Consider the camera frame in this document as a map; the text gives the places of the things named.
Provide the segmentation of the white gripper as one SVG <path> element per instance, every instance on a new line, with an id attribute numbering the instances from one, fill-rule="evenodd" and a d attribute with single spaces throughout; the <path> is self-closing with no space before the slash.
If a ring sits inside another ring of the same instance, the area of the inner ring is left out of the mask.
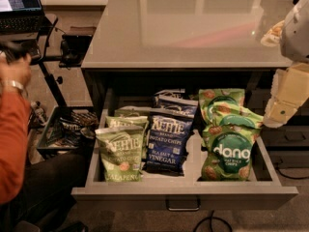
<path id="1" fill-rule="evenodd" d="M 295 115 L 309 98 L 309 65 L 295 63 L 274 76 L 273 98 L 267 102 L 263 123 L 280 128 Z"/>

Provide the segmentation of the orange sleeved forearm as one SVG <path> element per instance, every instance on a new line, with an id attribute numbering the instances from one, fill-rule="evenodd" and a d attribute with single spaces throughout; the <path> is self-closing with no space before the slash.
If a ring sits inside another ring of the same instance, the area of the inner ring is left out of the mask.
<path id="1" fill-rule="evenodd" d="M 4 92 L 0 106 L 0 203 L 13 200 L 23 184 L 30 103 Z"/>

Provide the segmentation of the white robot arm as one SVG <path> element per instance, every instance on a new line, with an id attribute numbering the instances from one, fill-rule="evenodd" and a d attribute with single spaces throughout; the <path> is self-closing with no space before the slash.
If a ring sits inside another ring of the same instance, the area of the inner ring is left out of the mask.
<path id="1" fill-rule="evenodd" d="M 309 99 L 309 0 L 298 0 L 285 19 L 262 37 L 261 44 L 279 46 L 281 54 L 292 61 L 286 70 L 273 76 L 263 123 L 279 128 Z"/>

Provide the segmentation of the person's hand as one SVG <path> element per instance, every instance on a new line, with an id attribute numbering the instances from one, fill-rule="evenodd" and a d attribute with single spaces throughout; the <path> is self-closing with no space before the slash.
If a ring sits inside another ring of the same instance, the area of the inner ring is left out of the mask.
<path id="1" fill-rule="evenodd" d="M 31 79 L 31 56 L 26 54 L 11 63 L 4 56 L 0 57 L 0 80 L 16 81 L 26 87 Z"/>

